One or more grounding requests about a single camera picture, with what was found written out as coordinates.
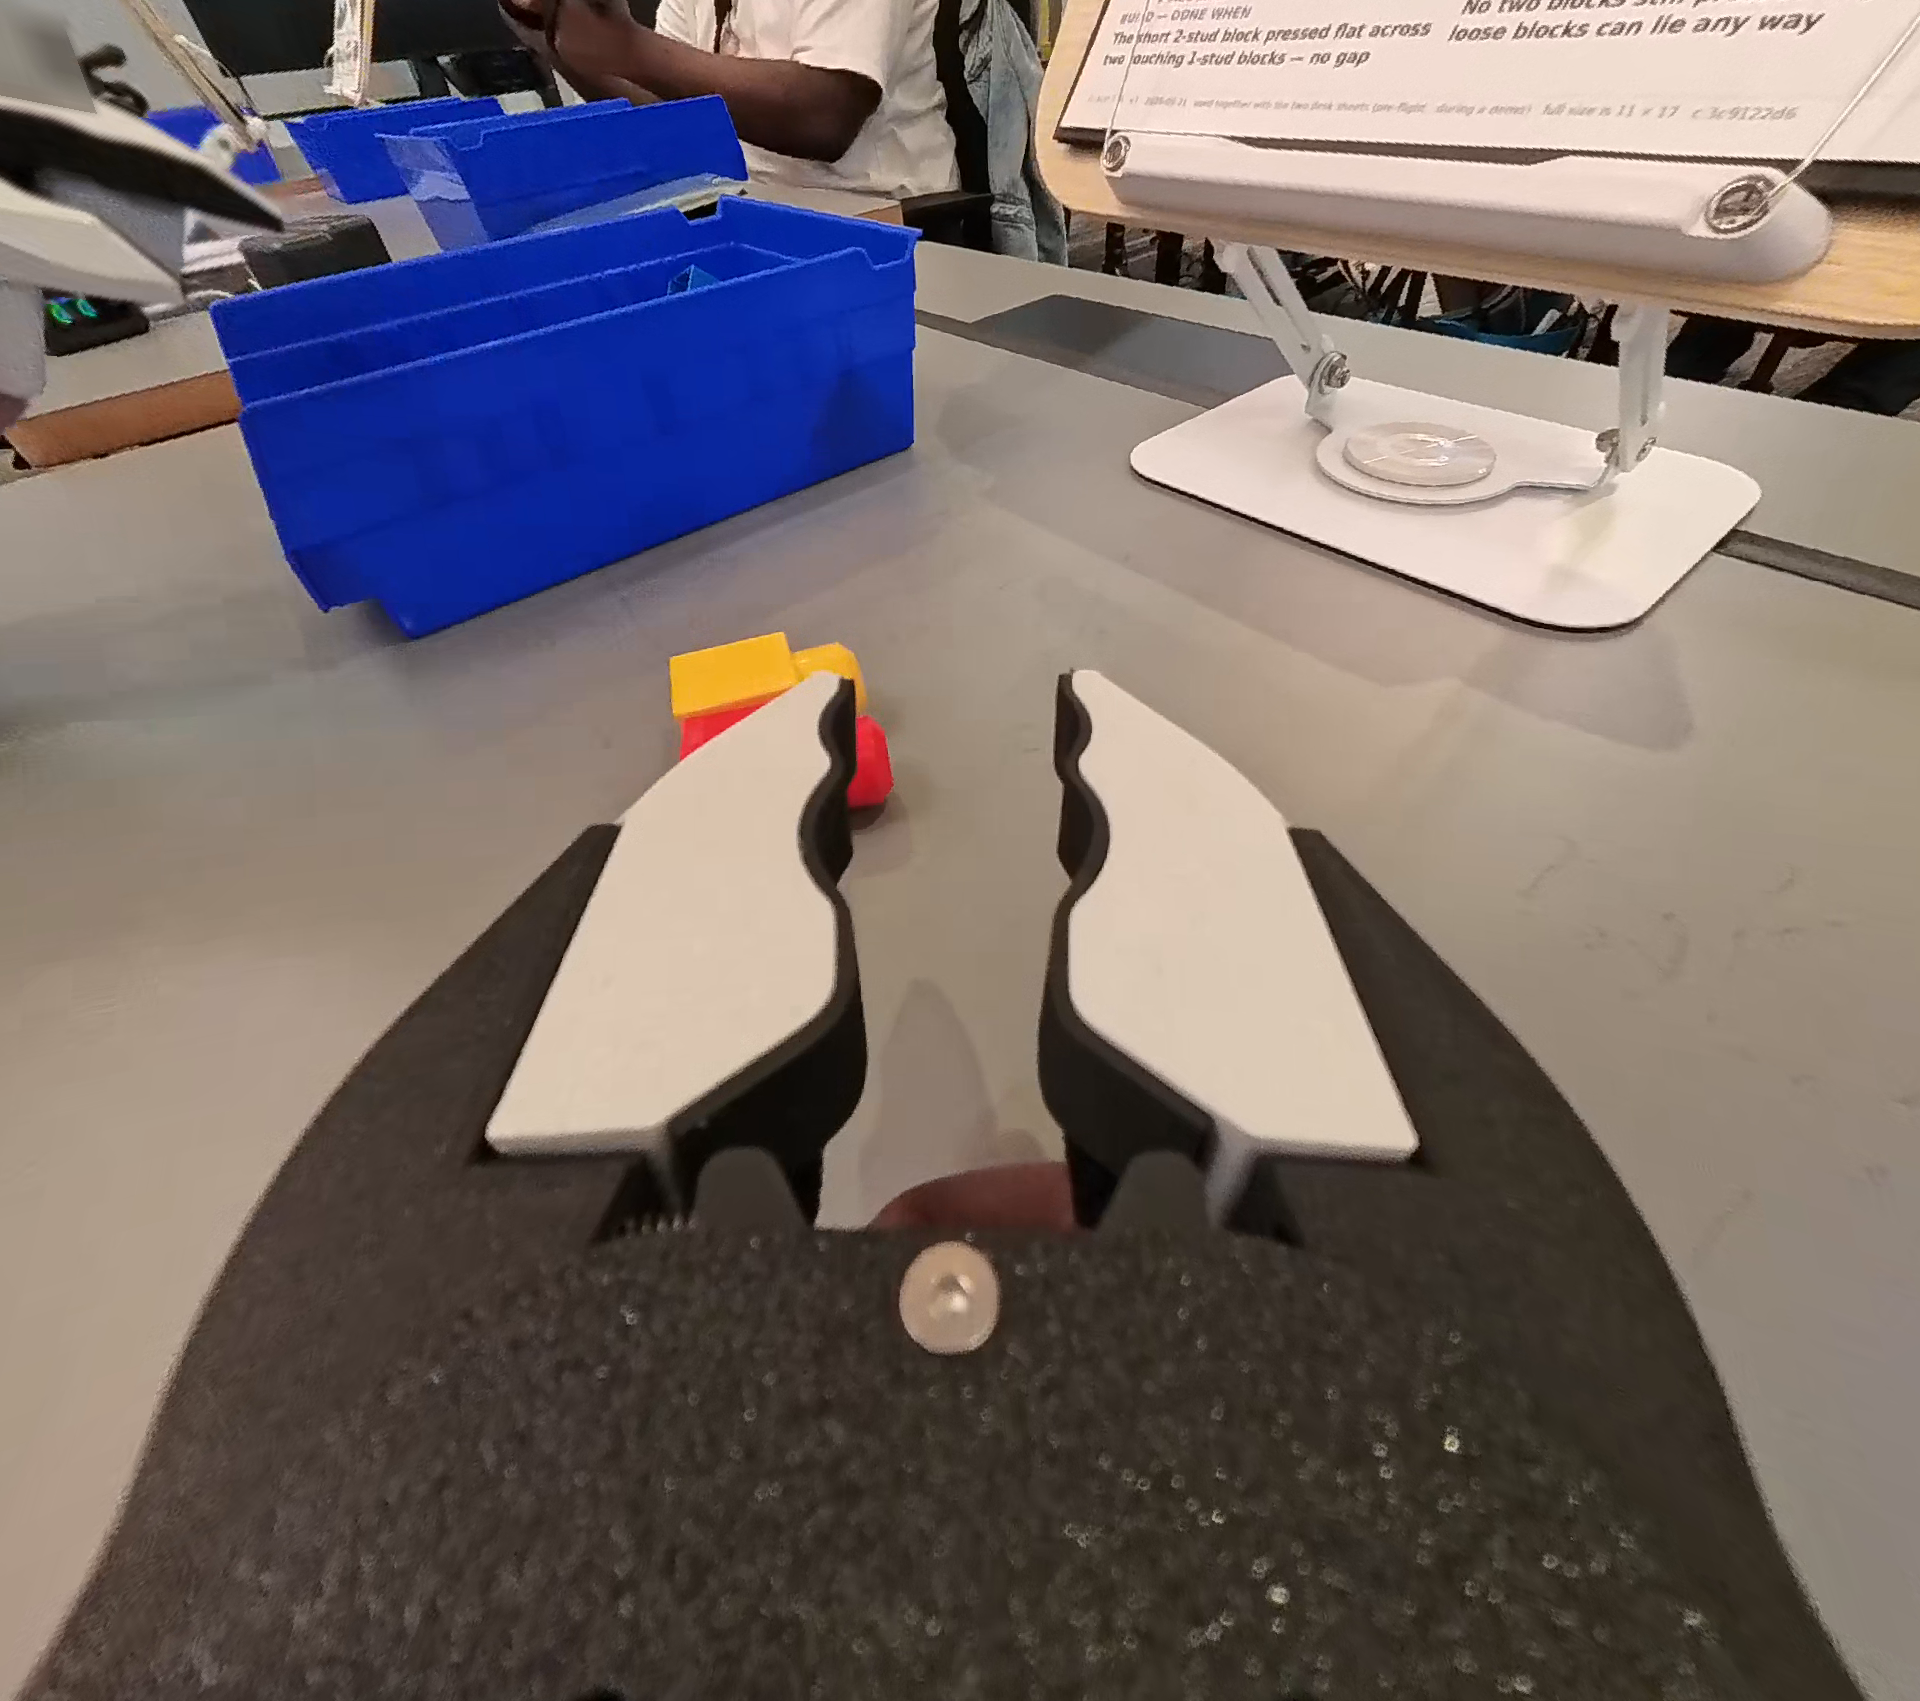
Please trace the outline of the blue plastic bin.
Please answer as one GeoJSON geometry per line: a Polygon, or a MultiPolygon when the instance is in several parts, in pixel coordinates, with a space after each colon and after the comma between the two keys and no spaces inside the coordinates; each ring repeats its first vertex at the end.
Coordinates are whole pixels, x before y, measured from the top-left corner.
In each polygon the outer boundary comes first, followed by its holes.
{"type": "Polygon", "coordinates": [[[917,244],[736,198],[212,321],[295,578],[423,637],[910,449],[917,244]],[[684,266],[727,284],[668,295],[684,266]]]}
{"type": "Polygon", "coordinates": [[[439,248],[591,225],[595,203],[685,176],[746,177],[722,99],[574,103],[391,137],[439,248]]]}
{"type": "Polygon", "coordinates": [[[415,137],[499,114],[499,99],[415,99],[322,110],[288,121],[286,128],[329,198],[364,206],[408,195],[406,176],[386,151],[391,137],[415,137]]]}
{"type": "Polygon", "coordinates": [[[282,170],[278,165],[271,143],[245,143],[241,132],[231,128],[215,110],[203,103],[155,110],[146,114],[146,121],[163,133],[203,152],[237,180],[245,180],[255,189],[278,187],[282,180],[282,170]]]}

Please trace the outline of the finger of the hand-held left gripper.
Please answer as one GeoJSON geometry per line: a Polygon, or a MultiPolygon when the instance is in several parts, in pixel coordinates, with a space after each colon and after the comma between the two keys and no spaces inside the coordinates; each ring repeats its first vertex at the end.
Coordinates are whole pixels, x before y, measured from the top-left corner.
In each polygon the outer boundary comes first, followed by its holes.
{"type": "Polygon", "coordinates": [[[56,198],[56,180],[85,180],[114,200],[175,206],[212,221],[282,228],[279,207],[203,152],[119,103],[2,95],[2,228],[49,232],[85,207],[56,198]]]}
{"type": "Polygon", "coordinates": [[[94,180],[44,198],[2,180],[2,284],[138,303],[182,300],[190,210],[94,180]]]}

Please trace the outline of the black device green lights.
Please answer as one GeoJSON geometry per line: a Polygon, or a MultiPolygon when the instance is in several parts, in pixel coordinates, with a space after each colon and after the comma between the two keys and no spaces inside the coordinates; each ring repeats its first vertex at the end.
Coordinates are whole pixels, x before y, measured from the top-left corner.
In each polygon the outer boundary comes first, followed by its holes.
{"type": "Polygon", "coordinates": [[[152,318],[138,300],[85,294],[42,294],[42,336],[49,359],[72,359],[75,353],[134,339],[148,331],[152,318]]]}

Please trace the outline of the denim jacket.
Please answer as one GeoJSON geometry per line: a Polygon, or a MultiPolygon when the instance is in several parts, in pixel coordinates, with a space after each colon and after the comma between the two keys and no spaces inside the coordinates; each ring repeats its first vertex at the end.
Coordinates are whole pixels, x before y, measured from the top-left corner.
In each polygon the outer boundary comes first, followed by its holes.
{"type": "Polygon", "coordinates": [[[1068,214],[1036,155],[1043,55],[1035,0],[939,0],[934,52],[958,183],[923,229],[949,244],[1046,266],[1068,262],[1068,214]]]}

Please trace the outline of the black box device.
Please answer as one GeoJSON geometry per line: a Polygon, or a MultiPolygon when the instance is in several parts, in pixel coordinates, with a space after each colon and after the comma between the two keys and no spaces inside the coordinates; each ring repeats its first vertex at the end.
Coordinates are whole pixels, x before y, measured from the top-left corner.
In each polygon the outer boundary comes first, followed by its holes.
{"type": "Polygon", "coordinates": [[[352,210],[306,217],[278,232],[247,232],[238,237],[238,255],[259,291],[360,273],[393,262],[378,225],[352,210]]]}

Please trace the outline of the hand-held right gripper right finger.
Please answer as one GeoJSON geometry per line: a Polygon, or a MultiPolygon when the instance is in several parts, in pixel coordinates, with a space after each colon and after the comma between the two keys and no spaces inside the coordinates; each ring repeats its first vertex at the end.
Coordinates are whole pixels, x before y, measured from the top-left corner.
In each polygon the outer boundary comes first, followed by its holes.
{"type": "Polygon", "coordinates": [[[1216,1224],[1281,1159],[1414,1166],[1419,1125],[1278,804],[1091,667],[1058,675],[1054,770],[1041,1082],[1075,1221],[1150,1155],[1197,1174],[1216,1224]]]}

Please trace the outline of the yellow one-stud block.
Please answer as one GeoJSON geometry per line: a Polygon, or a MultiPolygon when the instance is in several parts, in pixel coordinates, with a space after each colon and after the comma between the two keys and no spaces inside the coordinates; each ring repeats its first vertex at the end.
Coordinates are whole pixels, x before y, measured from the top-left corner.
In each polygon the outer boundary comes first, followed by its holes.
{"type": "Polygon", "coordinates": [[[862,719],[871,713],[862,663],[847,645],[825,642],[795,649],[781,631],[673,654],[670,709],[684,723],[742,707],[753,709],[812,675],[851,680],[857,713],[862,719]]]}

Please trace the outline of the red one-stud block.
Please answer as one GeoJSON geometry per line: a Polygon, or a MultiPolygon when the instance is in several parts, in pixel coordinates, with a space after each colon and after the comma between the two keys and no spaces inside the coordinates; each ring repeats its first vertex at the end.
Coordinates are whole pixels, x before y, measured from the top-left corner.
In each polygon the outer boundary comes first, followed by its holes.
{"type": "MultiPolygon", "coordinates": [[[[764,704],[779,700],[779,694],[758,697],[743,704],[732,704],[724,709],[707,709],[707,713],[690,713],[679,719],[681,727],[681,760],[692,757],[702,745],[707,745],[714,738],[722,733],[738,727],[743,719],[758,713],[764,704]]],[[[857,723],[854,723],[854,778],[851,778],[851,792],[847,804],[854,811],[872,811],[886,805],[890,794],[894,792],[894,760],[890,752],[890,741],[879,719],[868,709],[864,700],[857,700],[857,723]]]]}

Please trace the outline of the clear plastic bag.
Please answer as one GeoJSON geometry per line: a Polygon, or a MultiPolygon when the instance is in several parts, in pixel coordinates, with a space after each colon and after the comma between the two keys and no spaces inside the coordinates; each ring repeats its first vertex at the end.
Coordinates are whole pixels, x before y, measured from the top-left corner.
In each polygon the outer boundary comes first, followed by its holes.
{"type": "Polygon", "coordinates": [[[710,214],[722,200],[743,198],[750,189],[746,177],[722,176],[685,176],[673,180],[652,180],[639,189],[628,189],[603,203],[594,206],[598,221],[622,220],[633,214],[673,207],[685,217],[710,214]]]}

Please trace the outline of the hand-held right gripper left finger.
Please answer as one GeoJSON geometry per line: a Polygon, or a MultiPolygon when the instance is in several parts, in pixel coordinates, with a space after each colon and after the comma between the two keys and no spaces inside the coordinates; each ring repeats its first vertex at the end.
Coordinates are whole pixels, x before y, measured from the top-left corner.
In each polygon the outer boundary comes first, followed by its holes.
{"type": "Polygon", "coordinates": [[[642,1159],[685,1211],[714,1158],[758,1150],[818,1214],[868,1087],[854,757],[854,683],[812,675],[625,808],[484,1129],[493,1155],[642,1159]]]}

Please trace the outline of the person's right hand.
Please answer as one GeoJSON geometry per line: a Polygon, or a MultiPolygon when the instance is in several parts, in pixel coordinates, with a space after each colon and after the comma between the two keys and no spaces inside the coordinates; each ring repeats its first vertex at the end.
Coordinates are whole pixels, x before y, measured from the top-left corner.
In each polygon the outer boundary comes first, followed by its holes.
{"type": "Polygon", "coordinates": [[[973,1166],[903,1188],[871,1221],[872,1232],[1075,1232],[1071,1172],[1063,1159],[973,1166]]]}

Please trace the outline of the white wooden document stand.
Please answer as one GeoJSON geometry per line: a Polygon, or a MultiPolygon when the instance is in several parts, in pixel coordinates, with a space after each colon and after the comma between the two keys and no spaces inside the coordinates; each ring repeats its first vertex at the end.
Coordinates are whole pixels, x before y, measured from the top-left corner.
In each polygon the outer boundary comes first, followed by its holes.
{"type": "Polygon", "coordinates": [[[1669,318],[1917,333],[1917,167],[1407,151],[1109,128],[1063,133],[1105,0],[1071,0],[1043,170],[1094,220],[1212,237],[1283,372],[1132,449],[1132,471],[1549,631],[1640,623],[1758,505],[1729,462],[1656,443],[1669,318]],[[1603,425],[1372,381],[1286,252],[1591,295],[1615,310],[1603,425]]]}

